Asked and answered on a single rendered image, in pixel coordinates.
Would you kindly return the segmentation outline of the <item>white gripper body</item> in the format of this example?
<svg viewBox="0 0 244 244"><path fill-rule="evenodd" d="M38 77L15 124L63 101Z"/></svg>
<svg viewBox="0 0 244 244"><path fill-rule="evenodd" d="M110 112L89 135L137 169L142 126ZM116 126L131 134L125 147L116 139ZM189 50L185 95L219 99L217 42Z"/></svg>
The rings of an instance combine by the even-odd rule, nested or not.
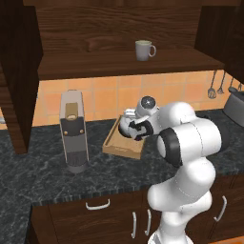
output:
<svg viewBox="0 0 244 244"><path fill-rule="evenodd" d="M141 115L136 111L136 109L125 109L120 119L120 126L123 128L134 128L136 126L135 121L140 117Z"/></svg>

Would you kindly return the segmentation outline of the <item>wooden tray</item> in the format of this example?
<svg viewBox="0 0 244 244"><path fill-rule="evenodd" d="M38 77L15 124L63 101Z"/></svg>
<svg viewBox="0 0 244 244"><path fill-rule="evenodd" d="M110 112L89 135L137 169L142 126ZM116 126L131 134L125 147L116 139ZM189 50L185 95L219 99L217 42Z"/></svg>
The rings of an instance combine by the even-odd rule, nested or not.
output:
<svg viewBox="0 0 244 244"><path fill-rule="evenodd" d="M103 143L102 152L140 159L143 152L144 140L134 141L131 138L122 136L118 130L120 119L121 117L118 117L113 124L112 129Z"/></svg>

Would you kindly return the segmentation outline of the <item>white ceramic mug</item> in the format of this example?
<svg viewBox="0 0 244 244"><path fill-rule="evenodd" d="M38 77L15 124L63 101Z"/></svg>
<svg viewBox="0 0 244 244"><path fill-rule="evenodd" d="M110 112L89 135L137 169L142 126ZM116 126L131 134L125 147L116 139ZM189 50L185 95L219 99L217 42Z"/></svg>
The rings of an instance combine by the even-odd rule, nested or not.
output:
<svg viewBox="0 0 244 244"><path fill-rule="evenodd" d="M137 40L135 42L135 53L138 61L147 61L156 55L156 47L151 41Z"/></svg>

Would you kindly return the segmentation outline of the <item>dark wood cabinet door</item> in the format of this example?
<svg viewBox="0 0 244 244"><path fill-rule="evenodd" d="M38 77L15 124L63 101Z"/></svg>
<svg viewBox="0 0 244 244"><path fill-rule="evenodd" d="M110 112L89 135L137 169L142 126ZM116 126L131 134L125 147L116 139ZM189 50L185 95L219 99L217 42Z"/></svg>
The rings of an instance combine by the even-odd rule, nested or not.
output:
<svg viewBox="0 0 244 244"><path fill-rule="evenodd" d="M0 0L0 109L18 154L29 148L42 57L35 7Z"/></svg>
<svg viewBox="0 0 244 244"><path fill-rule="evenodd" d="M194 47L244 85L244 0L205 0Z"/></svg>

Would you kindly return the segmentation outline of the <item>grey coffee machine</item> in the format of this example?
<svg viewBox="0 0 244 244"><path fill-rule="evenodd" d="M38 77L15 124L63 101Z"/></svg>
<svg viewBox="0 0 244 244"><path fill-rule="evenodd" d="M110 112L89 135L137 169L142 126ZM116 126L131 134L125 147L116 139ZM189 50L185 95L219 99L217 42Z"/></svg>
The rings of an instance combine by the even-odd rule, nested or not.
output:
<svg viewBox="0 0 244 244"><path fill-rule="evenodd" d="M89 163L83 95L78 90L61 94L59 124L68 169L81 173Z"/></svg>

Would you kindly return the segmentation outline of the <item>hanging metal utensil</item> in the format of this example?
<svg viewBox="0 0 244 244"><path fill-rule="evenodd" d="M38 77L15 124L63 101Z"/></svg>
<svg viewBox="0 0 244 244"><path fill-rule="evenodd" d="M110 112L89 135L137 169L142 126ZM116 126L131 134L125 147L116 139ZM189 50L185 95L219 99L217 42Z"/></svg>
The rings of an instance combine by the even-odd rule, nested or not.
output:
<svg viewBox="0 0 244 244"><path fill-rule="evenodd" d="M235 90L236 90L236 88L233 87L233 81L234 81L234 78L232 77L230 87L228 88L229 92L235 92Z"/></svg>
<svg viewBox="0 0 244 244"><path fill-rule="evenodd" d="M224 93L224 91L223 91L223 84L224 84L224 81L225 81L225 76L226 76L226 72L223 71L223 76L222 76L222 80L221 80L221 83L220 83L220 87L217 90L217 93L218 94L223 94Z"/></svg>

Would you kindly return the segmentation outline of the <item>dark wood drawer front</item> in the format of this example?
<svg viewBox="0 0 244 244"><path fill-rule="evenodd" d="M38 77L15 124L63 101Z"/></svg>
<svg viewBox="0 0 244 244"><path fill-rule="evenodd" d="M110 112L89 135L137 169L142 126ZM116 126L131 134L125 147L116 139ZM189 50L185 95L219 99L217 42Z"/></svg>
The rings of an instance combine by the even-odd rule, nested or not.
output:
<svg viewBox="0 0 244 244"><path fill-rule="evenodd" d="M90 206L99 206L106 204L108 199L111 201L110 207L98 211L89 211L86 208L86 202ZM49 209L54 219L63 219L70 217L83 216L94 213L111 213L114 211L124 211L127 209L136 209L141 206L142 193L140 191L130 193L116 193L102 195L95 198L86 198L70 202L50 204Z"/></svg>

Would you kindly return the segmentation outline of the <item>dark wood base cupboard door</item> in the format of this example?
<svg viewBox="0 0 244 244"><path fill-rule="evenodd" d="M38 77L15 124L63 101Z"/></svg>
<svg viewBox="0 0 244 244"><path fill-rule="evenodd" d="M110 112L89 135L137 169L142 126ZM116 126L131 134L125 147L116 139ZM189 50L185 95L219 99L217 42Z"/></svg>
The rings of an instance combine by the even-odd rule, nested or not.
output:
<svg viewBox="0 0 244 244"><path fill-rule="evenodd" d="M148 244L148 240L150 236L157 230L160 219L161 219L161 212L153 210L147 200L148 188L142 191L142 206L141 206L141 235L140 235L140 244ZM151 211L152 214L152 221L151 221L151 228L150 233L145 234L147 231L148 226L148 211Z"/></svg>
<svg viewBox="0 0 244 244"><path fill-rule="evenodd" d="M244 174L218 176L211 187L211 208L194 217L186 233L194 244L239 237L244 235ZM225 213L215 222L223 205L222 195L228 201Z"/></svg>
<svg viewBox="0 0 244 244"><path fill-rule="evenodd" d="M132 212L86 214L54 219L53 224L59 244L135 244Z"/></svg>

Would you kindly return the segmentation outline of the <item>dark wood wall cabinet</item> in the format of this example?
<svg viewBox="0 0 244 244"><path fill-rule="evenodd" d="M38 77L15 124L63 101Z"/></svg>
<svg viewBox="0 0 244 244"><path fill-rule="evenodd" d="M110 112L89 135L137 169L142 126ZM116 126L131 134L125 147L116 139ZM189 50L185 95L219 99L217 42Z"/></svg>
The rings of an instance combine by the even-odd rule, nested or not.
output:
<svg viewBox="0 0 244 244"><path fill-rule="evenodd" d="M210 71L224 64L194 48L202 0L23 0L34 6L42 80ZM135 42L156 55L138 61Z"/></svg>

